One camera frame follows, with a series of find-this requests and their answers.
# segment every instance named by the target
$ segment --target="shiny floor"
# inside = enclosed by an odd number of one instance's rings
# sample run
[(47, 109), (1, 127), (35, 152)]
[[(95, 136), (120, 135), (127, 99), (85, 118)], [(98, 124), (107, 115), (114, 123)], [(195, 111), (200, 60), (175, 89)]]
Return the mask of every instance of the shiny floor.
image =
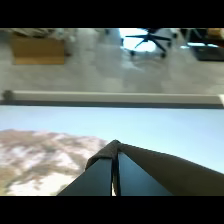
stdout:
[[(167, 29), (160, 32), (171, 36)], [(1, 32), (0, 90), (224, 93), (224, 63), (197, 61), (183, 47), (181, 35), (165, 59), (159, 49), (138, 52), (131, 59), (128, 50), (120, 47), (119, 29), (111, 29), (107, 36), (79, 28), (77, 35), (65, 65), (13, 65), (8, 35)]]

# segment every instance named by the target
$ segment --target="sky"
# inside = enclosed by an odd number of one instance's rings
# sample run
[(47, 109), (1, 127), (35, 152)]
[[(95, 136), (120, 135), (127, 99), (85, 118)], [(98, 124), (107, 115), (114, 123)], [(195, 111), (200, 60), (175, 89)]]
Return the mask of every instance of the sky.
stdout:
[(223, 110), (0, 106), (5, 129), (117, 139), (224, 173)]

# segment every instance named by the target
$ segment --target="brown box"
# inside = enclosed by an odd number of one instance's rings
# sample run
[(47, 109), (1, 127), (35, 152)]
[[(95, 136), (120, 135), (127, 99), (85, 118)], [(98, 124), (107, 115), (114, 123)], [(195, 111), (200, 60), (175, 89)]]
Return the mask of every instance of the brown box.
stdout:
[(64, 64), (64, 41), (11, 35), (15, 64)]

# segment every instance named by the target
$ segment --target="rocky terrain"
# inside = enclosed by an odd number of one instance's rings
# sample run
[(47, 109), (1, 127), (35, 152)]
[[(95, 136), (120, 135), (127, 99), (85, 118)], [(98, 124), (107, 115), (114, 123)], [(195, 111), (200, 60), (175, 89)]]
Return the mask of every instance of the rocky terrain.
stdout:
[(0, 195), (56, 195), (106, 144), (91, 136), (0, 131)]

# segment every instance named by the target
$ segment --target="black chair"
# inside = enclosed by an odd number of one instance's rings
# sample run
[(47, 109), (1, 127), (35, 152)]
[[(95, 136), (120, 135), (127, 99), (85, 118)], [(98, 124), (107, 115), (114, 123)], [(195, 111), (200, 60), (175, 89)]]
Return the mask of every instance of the black chair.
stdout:
[[(166, 57), (166, 49), (157, 40), (165, 40), (165, 41), (168, 41), (168, 47), (171, 47), (171, 45), (172, 45), (171, 38), (161, 37), (161, 36), (157, 36), (157, 35), (154, 35), (153, 34), (153, 33), (156, 33), (161, 28), (139, 28), (139, 29), (146, 30), (147, 31), (147, 34), (145, 34), (145, 35), (130, 35), (130, 36), (125, 36), (125, 37), (133, 37), (133, 38), (143, 38), (143, 40), (135, 46), (135, 49), (139, 45), (141, 45), (143, 42), (152, 41), (152, 42), (154, 42), (156, 44), (157, 47), (159, 47), (162, 50), (161, 57), (162, 58), (165, 58)], [(121, 45), (122, 46), (123, 46), (123, 41), (124, 41), (124, 39), (122, 38), (121, 39)], [(134, 50), (130, 51), (130, 54), (131, 54), (131, 56), (134, 56), (135, 55), (135, 51)]]

